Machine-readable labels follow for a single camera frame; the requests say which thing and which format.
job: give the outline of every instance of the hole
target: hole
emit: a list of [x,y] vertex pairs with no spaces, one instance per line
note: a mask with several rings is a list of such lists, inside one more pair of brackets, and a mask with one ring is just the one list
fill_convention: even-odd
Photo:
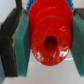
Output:
[[47,51],[54,51],[57,47],[57,39],[54,36],[49,36],[44,43]]

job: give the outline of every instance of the red plastic part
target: red plastic part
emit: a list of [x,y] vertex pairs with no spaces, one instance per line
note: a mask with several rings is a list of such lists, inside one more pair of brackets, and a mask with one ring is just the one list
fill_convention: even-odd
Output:
[[28,15],[35,58],[47,66],[62,62],[71,47],[73,19],[66,0],[34,1]]

